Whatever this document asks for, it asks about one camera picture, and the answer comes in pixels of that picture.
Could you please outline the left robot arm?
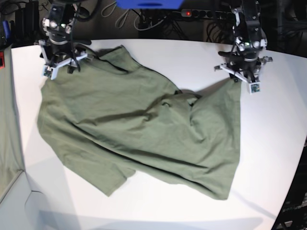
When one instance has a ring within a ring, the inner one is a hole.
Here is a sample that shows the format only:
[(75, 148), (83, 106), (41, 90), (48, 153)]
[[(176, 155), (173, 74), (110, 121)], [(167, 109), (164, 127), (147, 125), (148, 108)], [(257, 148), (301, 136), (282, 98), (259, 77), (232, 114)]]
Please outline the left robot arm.
[(259, 86), (264, 66), (272, 62), (272, 57), (260, 57), (267, 47), (267, 37), (260, 23), (260, 5), (257, 0), (231, 0), (229, 6), (235, 16), (232, 26), (234, 42), (229, 52), (219, 51), (226, 62), (216, 66), (224, 70), (232, 79), (239, 79), (249, 86)]

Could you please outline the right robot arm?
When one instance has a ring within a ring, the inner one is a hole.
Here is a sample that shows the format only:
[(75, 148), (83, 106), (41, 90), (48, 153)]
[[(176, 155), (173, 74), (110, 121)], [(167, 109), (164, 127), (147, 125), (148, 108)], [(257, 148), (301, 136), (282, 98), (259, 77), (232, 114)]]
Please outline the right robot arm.
[(81, 0), (53, 0), (51, 8), (41, 21), (43, 38), (36, 41), (41, 48), (40, 57), (44, 59), (43, 76), (55, 79), (60, 68), (67, 66), (68, 72), (80, 70), (79, 61), (91, 56), (77, 44), (89, 46), (90, 40), (75, 40), (75, 23), (87, 22), (96, 10), (89, 12), (81, 6)]

